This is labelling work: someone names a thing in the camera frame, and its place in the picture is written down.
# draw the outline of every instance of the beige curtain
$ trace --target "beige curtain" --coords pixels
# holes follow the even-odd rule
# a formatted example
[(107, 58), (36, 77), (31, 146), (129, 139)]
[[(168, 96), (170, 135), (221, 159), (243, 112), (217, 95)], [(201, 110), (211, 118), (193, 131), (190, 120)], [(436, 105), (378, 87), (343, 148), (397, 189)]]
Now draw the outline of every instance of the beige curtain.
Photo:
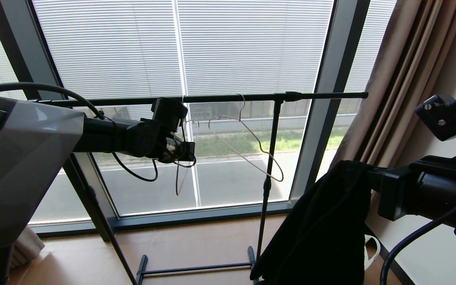
[(45, 245), (38, 235), (26, 226), (13, 246), (10, 267), (14, 268), (37, 258), (43, 247)]
[(397, 1), (367, 84), (369, 97), (331, 165), (394, 166), (418, 121), (414, 108), (432, 95), (455, 33), (456, 1)]

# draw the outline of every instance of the grass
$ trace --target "grass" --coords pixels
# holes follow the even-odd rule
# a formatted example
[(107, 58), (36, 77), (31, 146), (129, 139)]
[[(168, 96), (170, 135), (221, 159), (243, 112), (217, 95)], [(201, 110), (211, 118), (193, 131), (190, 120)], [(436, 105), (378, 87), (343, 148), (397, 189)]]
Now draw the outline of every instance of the grass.
[[(327, 149), (336, 149), (339, 147), (342, 137), (348, 130), (348, 127), (334, 127), (331, 136), (328, 139)], [(270, 146), (270, 132), (257, 133), (261, 141), (261, 146), (268, 151)], [(260, 153), (258, 142), (249, 132), (238, 132), (235, 134), (220, 135), (230, 146), (243, 154)], [(222, 156), (235, 154), (235, 152), (224, 144), (214, 135), (199, 135), (196, 139), (195, 155), (196, 157), (205, 156)], [(296, 151), (302, 144), (302, 131), (288, 130), (277, 132), (275, 142), (275, 151)], [(96, 153), (98, 163), (115, 162), (112, 154)]]

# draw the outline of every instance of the black cloth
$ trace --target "black cloth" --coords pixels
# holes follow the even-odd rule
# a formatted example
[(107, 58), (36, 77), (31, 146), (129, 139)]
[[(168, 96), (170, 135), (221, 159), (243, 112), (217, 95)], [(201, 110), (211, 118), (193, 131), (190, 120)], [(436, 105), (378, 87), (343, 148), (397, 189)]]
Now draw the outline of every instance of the black cloth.
[(308, 189), (256, 262), (251, 280), (262, 276), (262, 285), (362, 285), (370, 168), (340, 161)]

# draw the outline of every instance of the floor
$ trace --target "floor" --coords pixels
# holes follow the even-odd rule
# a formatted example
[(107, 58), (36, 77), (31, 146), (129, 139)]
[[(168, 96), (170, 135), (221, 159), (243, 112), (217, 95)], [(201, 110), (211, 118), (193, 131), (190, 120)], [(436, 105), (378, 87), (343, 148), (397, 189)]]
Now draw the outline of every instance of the floor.
[[(283, 215), (268, 217), (264, 246), (279, 228)], [(258, 218), (210, 222), (130, 231), (117, 234), (125, 258), (136, 272), (142, 254), (148, 270), (248, 261), (247, 247), (256, 248)], [(129, 284), (125, 271), (110, 245), (97, 235), (46, 239), (40, 256), (10, 272), (9, 285), (118, 285)], [(366, 285), (378, 284), (382, 259), (366, 271)], [(225, 270), (148, 277), (145, 285), (251, 285), (249, 270)], [(400, 285), (393, 273), (388, 285)]]

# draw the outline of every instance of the wall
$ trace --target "wall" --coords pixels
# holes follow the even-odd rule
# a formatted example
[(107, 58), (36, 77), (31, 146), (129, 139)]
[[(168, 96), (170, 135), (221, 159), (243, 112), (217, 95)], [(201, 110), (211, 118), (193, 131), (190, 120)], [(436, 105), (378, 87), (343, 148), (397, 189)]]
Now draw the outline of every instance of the wall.
[[(456, 38), (434, 87), (434, 93), (449, 94), (456, 98)], [(456, 138), (441, 142), (420, 122), (398, 165), (408, 164), (425, 155), (456, 155)], [(377, 207), (371, 209), (367, 219), (367, 225), (388, 250), (427, 222), (429, 219), (418, 216), (406, 216), (390, 222), (377, 215)], [(456, 236), (453, 229), (444, 225), (434, 229), (404, 249), (396, 261), (417, 285), (456, 284)]]

